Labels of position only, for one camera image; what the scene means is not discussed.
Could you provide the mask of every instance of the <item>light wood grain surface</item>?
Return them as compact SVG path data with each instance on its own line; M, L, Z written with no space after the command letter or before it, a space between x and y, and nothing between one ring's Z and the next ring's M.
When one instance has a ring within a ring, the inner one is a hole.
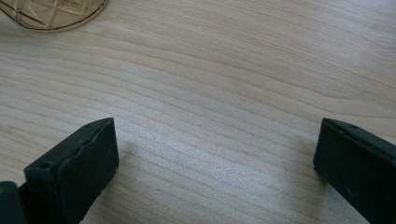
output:
M111 0L50 35L1 14L0 180L114 117L82 223L366 223L313 154L324 117L396 144L395 87L394 0Z

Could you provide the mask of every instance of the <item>black object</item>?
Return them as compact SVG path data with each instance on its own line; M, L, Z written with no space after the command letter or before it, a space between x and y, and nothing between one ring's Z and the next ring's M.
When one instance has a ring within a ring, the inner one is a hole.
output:
M396 146L355 125L324 119L314 164L370 223L396 223Z
M27 166L18 189L0 182L0 223L79 223L118 166L114 120L89 123Z

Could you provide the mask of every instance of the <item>wooden table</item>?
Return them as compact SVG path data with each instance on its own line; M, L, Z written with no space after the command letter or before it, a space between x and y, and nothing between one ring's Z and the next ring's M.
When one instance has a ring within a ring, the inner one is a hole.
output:
M59 34L0 14L0 180L114 117L82 223L366 223L312 159L325 117L396 144L396 1L111 0Z

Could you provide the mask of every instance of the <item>table surface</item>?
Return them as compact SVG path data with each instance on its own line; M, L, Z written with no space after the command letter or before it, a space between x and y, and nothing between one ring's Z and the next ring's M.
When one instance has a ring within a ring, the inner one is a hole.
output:
M0 14L0 180L113 117L82 223L366 223L312 160L323 118L396 144L396 1L111 0L58 34Z

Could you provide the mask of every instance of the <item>wood grain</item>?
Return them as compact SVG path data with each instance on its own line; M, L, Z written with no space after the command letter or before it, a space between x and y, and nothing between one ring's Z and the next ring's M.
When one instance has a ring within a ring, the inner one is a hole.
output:
M110 1L72 31L0 15L0 180L114 117L82 223L366 223L313 170L324 117L396 144L393 0Z

